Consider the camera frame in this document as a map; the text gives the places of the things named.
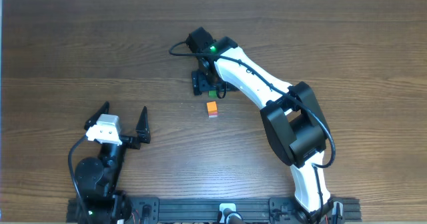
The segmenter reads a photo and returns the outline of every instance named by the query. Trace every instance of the black mounting base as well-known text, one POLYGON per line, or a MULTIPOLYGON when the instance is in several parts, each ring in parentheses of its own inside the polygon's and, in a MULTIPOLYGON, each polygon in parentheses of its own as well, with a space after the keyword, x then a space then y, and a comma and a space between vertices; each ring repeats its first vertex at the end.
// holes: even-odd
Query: black mounting base
MULTIPOLYGON (((200 70, 191 72, 191 80, 193 82, 194 95, 201 95, 203 92, 215 91, 216 85, 210 85, 207 82, 206 75, 200 70)), ((221 82, 217 83, 220 86, 220 91, 224 92, 224 86, 221 82)), ((239 89, 230 83, 227 83, 227 91, 239 91, 239 89)))
MULTIPOLYGON (((156 223, 215 223, 221 203, 234 203, 246 223, 299 224, 296 219, 296 203, 293 197, 270 199, 158 199, 157 197, 130 197, 133 208, 140 216, 141 224, 156 223)), ((358 199, 334 198, 344 206, 341 223, 362 221, 358 199)), ((67 222, 77 208, 75 199, 70 200, 67 222)))

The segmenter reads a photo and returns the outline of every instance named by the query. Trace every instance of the orange block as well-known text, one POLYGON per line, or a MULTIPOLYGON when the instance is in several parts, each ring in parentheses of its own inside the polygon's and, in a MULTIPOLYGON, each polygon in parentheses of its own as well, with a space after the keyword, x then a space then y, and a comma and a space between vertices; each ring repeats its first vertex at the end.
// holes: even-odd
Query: orange block
POLYGON ((213 113, 218 114, 218 108, 216 107, 216 101, 208 102, 208 103, 206 103, 206 105, 207 105, 207 112, 209 114, 213 114, 213 113))

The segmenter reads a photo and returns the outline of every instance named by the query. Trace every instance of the white robotic arm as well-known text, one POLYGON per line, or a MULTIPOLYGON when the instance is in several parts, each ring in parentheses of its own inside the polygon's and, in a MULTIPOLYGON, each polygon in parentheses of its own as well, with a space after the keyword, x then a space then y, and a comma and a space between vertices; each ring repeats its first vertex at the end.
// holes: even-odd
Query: white robotic arm
MULTIPOLYGON (((260 66, 256 65, 248 56, 244 53, 240 47, 230 48, 222 56, 231 57, 233 59, 240 59, 252 69, 257 71, 263 76, 269 83, 272 83, 274 87, 277 87, 284 93, 288 92, 288 87, 291 84, 281 81, 260 66)), ((247 72, 248 68, 237 64, 236 62, 229 61, 226 59, 218 59, 215 62, 215 68, 218 72, 219 77, 228 83, 231 83, 247 95, 257 106, 262 109, 266 106, 266 103, 270 100, 277 100, 282 95, 272 91, 260 78, 247 72)), ((288 109, 284 111, 285 115, 291 113, 292 110, 288 109)), ((322 164, 324 151, 316 153, 310 157, 303 167, 297 168, 295 165, 291 166, 292 176, 295 182, 295 198, 300 205, 308 212, 316 211, 320 208, 320 198, 318 194, 318 186, 316 182, 316 176, 312 163, 322 164)), ((320 187, 323 193, 323 202, 327 203, 330 198, 330 192, 326 189, 325 179, 322 169, 318 169, 318 175, 320 180, 320 187)))

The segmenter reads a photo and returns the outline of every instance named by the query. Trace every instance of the wooden table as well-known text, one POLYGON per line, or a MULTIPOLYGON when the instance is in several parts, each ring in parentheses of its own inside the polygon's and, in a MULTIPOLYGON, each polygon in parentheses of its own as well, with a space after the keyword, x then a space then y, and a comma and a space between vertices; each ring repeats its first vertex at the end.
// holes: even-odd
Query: wooden table
MULTIPOLYGON (((167 49, 203 26, 276 77, 316 92, 336 140, 331 193, 365 221, 427 219, 427 0, 4 0, 3 221, 64 221, 75 197, 70 147, 104 101, 134 134, 144 105, 152 142, 129 151, 130 195, 286 197, 289 167, 241 93, 195 97, 197 61, 167 49)), ((96 155, 84 143, 74 164, 96 155)))

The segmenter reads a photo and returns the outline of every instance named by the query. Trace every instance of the wooden surface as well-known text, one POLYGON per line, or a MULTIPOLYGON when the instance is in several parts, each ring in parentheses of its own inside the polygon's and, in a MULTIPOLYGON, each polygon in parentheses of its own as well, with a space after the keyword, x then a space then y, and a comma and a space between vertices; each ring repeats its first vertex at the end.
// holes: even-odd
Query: wooden surface
MULTIPOLYGON (((359 198, 365 221, 427 220, 427 0, 3 1, 3 221, 65 220, 69 148, 106 100, 129 134, 148 108, 152 142, 121 173, 130 195, 293 195, 257 107, 229 93, 208 119, 197 61, 167 54, 199 26, 313 87, 337 145, 331 193, 359 198)), ((98 151, 84 143, 74 164, 98 151)))

